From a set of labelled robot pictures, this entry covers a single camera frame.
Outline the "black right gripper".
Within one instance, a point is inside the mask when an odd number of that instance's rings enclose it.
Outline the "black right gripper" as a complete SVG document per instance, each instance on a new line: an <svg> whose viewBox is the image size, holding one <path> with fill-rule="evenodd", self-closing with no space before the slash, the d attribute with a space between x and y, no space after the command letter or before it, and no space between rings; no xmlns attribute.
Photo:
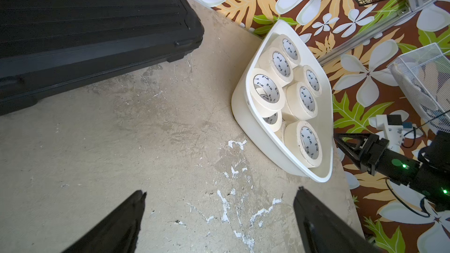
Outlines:
<svg viewBox="0 0 450 253"><path fill-rule="evenodd" d="M336 146L363 172L380 173L397 185L408 185L420 163L388 148L389 141L375 134L335 133Z"/></svg>

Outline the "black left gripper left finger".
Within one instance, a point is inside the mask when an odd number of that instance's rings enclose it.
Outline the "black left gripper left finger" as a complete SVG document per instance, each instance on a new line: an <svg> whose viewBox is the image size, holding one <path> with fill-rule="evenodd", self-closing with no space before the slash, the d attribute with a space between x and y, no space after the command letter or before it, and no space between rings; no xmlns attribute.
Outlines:
<svg viewBox="0 0 450 253"><path fill-rule="evenodd" d="M70 247L66 253L133 253L145 212L146 193L137 190Z"/></svg>

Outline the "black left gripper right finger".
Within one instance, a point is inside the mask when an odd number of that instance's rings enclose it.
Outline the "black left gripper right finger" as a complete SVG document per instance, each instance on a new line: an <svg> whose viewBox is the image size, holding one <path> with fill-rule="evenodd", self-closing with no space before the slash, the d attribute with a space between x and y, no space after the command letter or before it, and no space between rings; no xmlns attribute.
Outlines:
<svg viewBox="0 0 450 253"><path fill-rule="evenodd" d="M305 252L379 252L304 187L298 189L293 208Z"/></svg>

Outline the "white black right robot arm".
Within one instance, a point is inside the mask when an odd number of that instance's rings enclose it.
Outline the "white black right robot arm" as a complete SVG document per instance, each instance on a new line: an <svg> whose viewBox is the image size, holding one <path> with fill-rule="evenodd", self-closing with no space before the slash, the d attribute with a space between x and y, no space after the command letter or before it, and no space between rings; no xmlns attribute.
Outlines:
<svg viewBox="0 0 450 253"><path fill-rule="evenodd" d="M418 159L388 148L389 141L376 134L338 134L334 140L362 172L380 173L396 185L408 186L435 204L438 211L450 209L450 134L440 131Z"/></svg>

